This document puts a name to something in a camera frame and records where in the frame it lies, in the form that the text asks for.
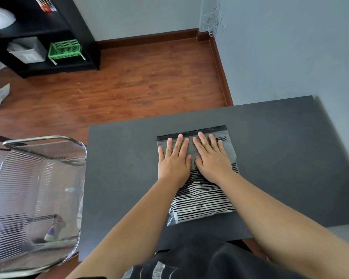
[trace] person's left hand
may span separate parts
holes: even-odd
[[[167,150],[164,157],[163,148],[159,147],[158,179],[173,183],[181,188],[190,176],[191,155],[186,157],[189,139],[185,139],[182,146],[183,135],[178,135],[175,148],[172,152],[172,138],[167,141]]]

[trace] forearm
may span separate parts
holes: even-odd
[[[349,244],[240,175],[219,186],[275,262],[313,278],[349,278]]]
[[[158,180],[68,279],[81,276],[118,278],[131,266],[151,258],[177,192],[178,186],[172,183]]]

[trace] person's right hand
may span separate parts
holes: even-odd
[[[233,173],[232,165],[226,155],[222,141],[216,142],[215,137],[209,134],[209,145],[207,138],[202,132],[198,133],[202,143],[196,137],[193,137],[193,142],[200,153],[196,156],[195,164],[200,173],[209,181],[219,184],[226,175]]]

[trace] bookshelf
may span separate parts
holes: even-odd
[[[99,69],[100,50],[73,0],[51,0],[57,11],[45,13],[36,0],[0,0],[0,7],[12,12],[17,20],[0,29],[0,61],[26,78],[33,75],[54,74]],[[10,54],[6,48],[15,38],[36,36],[46,49],[51,42],[77,39],[86,60],[76,56],[57,60],[54,65],[48,58],[44,62],[25,64]]]

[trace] hand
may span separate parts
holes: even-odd
[[[215,137],[209,134],[208,137],[211,142],[211,145],[209,145],[202,132],[199,132],[198,136],[202,143],[196,137],[193,137],[193,141],[201,158],[196,156],[195,164],[209,182],[219,185],[225,175],[233,173],[232,164],[226,155],[221,140],[216,142]]]
[[[175,148],[172,152],[172,138],[167,141],[166,156],[163,148],[159,147],[158,178],[174,183],[177,188],[181,188],[190,176],[191,155],[186,157],[189,139],[185,139],[182,146],[183,135],[178,135]]]

